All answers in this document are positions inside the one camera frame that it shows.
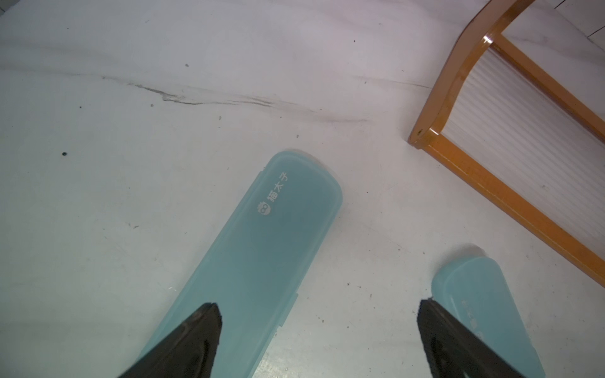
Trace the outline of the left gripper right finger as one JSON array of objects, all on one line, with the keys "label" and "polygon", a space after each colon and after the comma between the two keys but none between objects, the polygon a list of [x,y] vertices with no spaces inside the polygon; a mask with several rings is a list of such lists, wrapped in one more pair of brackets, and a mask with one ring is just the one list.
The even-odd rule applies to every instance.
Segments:
[{"label": "left gripper right finger", "polygon": [[521,376],[435,300],[420,302],[417,323],[432,376]]}]

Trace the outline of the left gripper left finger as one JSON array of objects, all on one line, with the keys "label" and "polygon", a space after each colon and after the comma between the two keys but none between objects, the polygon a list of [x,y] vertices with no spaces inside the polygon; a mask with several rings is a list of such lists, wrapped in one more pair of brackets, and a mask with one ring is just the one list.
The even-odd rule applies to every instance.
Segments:
[{"label": "left gripper left finger", "polygon": [[218,305],[205,303],[122,373],[121,378],[209,377],[221,331]]}]

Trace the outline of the teal pencil case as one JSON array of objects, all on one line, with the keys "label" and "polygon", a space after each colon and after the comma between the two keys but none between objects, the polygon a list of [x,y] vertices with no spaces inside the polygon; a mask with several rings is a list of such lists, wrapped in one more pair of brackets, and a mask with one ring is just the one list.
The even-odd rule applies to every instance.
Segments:
[{"label": "teal pencil case", "polygon": [[216,304],[223,327],[215,377],[250,377],[342,204],[333,176],[305,154],[274,155],[218,234],[152,337],[150,351],[197,308]]},{"label": "teal pencil case", "polygon": [[434,300],[523,376],[546,376],[496,261],[456,258],[436,273],[431,290]]}]

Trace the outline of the orange wooden three-tier shelf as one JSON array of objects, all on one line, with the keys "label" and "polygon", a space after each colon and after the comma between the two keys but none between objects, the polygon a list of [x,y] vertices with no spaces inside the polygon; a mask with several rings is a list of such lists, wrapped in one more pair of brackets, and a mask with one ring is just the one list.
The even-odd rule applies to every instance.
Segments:
[{"label": "orange wooden three-tier shelf", "polygon": [[604,49],[552,1],[489,1],[408,138],[604,282]]}]

